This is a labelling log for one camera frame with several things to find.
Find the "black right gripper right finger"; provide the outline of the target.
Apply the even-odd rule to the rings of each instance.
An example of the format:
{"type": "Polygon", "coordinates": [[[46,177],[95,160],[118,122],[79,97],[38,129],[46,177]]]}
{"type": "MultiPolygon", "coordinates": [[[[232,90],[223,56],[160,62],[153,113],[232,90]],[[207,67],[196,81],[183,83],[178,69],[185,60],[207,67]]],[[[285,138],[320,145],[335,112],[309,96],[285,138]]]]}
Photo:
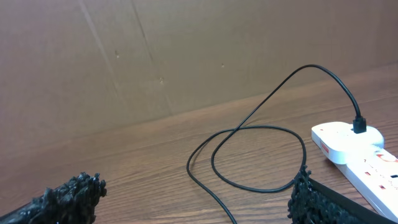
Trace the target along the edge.
{"type": "Polygon", "coordinates": [[[294,179],[287,217],[293,224],[395,224],[313,180],[302,166],[294,179]]]}

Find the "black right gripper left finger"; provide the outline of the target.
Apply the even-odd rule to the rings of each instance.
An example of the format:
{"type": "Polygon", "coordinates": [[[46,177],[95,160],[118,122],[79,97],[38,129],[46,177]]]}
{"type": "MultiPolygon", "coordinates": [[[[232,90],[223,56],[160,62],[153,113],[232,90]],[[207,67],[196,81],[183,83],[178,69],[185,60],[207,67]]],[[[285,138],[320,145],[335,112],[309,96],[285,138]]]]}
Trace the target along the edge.
{"type": "Polygon", "coordinates": [[[56,189],[1,217],[1,224],[93,224],[95,207],[107,194],[99,173],[82,172],[56,189]]]}

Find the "white charger plug adapter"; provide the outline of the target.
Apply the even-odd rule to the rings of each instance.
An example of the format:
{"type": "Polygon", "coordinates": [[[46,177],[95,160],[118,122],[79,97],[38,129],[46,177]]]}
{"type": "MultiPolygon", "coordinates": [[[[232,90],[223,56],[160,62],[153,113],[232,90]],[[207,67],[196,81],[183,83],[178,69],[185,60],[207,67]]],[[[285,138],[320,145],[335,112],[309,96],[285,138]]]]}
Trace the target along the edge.
{"type": "Polygon", "coordinates": [[[365,132],[356,134],[352,124],[339,121],[314,126],[312,140],[332,163],[339,165],[367,159],[384,147],[378,129],[368,126],[365,132]]]}

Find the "white power strip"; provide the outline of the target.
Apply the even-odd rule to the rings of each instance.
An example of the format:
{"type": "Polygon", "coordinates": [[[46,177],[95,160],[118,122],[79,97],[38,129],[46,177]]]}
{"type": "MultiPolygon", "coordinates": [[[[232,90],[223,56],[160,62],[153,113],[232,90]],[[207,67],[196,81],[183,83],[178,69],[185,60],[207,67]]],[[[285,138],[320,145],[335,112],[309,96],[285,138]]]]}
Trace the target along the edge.
{"type": "Polygon", "coordinates": [[[378,214],[397,221],[397,158],[383,148],[372,157],[334,164],[378,214]]]}

